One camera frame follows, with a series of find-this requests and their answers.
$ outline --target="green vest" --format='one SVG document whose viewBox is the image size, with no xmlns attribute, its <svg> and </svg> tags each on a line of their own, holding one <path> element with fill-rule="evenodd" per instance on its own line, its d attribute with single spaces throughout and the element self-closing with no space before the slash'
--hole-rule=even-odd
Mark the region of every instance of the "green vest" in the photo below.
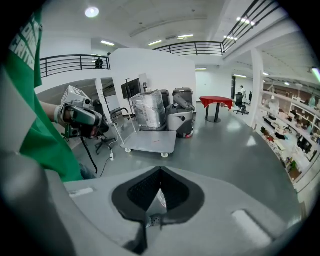
<svg viewBox="0 0 320 256">
<path fill-rule="evenodd" d="M 25 102 L 37 115 L 24 139 L 20 153 L 36 160 L 44 169 L 59 173 L 63 182 L 82 180 L 79 163 L 53 126 L 36 96 L 41 86 L 41 12 L 35 12 L 20 28 L 10 46 L 4 68 Z"/>
</svg>

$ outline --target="plastic wrap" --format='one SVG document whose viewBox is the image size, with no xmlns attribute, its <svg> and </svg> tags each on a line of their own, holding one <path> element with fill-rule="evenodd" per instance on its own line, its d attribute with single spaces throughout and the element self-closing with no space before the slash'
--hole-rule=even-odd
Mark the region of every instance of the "plastic wrap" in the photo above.
<svg viewBox="0 0 320 256">
<path fill-rule="evenodd" d="M 158 130 L 166 121 L 166 110 L 159 90 L 139 93 L 131 98 L 140 128 Z"/>
</svg>

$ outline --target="metal railing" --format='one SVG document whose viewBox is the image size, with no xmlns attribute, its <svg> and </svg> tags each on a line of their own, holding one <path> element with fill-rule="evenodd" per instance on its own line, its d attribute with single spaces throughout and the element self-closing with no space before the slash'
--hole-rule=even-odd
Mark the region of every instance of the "metal railing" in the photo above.
<svg viewBox="0 0 320 256">
<path fill-rule="evenodd" d="M 161 52 L 184 55 L 219 55 L 222 56 L 223 48 L 221 42 L 214 41 L 196 41 L 196 42 L 180 42 L 167 46 L 155 48 Z"/>
<path fill-rule="evenodd" d="M 98 58 L 103 61 L 102 65 L 96 65 Z M 42 78 L 69 71 L 91 69 L 110 70 L 109 57 L 89 54 L 72 54 L 40 59 Z"/>
<path fill-rule="evenodd" d="M 254 0 L 223 40 L 223 53 L 279 7 L 275 0 Z"/>
</svg>

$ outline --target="gray floor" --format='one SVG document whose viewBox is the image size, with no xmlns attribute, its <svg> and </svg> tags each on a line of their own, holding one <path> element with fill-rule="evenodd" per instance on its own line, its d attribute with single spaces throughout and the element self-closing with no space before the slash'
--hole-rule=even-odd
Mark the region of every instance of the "gray floor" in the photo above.
<svg viewBox="0 0 320 256">
<path fill-rule="evenodd" d="M 259 134 L 228 112 L 220 109 L 220 123 L 205 121 L 205 109 L 197 103 L 192 138 L 177 138 L 175 151 L 168 158 L 158 153 L 120 148 L 120 139 L 113 144 L 114 161 L 108 160 L 103 177 L 119 175 L 149 166 L 169 166 L 220 179 L 233 184 L 278 214 L 285 222 L 294 222 L 301 215 L 296 192 L 276 155 Z M 209 115 L 214 115 L 210 106 Z M 116 137 L 112 131 L 108 137 Z M 94 153 L 98 140 L 88 140 L 92 158 L 99 170 L 104 168 L 110 151 L 103 147 Z M 77 159 L 94 170 L 82 144 L 73 150 Z"/>
</svg>

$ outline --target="round table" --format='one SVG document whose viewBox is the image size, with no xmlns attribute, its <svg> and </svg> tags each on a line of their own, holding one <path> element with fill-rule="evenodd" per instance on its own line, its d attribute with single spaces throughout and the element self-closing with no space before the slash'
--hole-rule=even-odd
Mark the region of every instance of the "round table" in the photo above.
<svg viewBox="0 0 320 256">
<path fill-rule="evenodd" d="M 225 97 L 201 96 L 200 100 L 201 100 L 202 104 L 204 105 L 204 108 L 206 108 L 205 120 L 207 120 L 208 122 L 211 122 L 211 123 L 220 123 L 221 122 L 221 119 L 218 118 L 221 103 L 227 105 L 229 110 L 231 109 L 231 107 L 233 105 L 232 100 L 230 98 L 225 98 Z M 208 116 L 209 105 L 212 103 L 216 103 L 215 116 Z"/>
</svg>

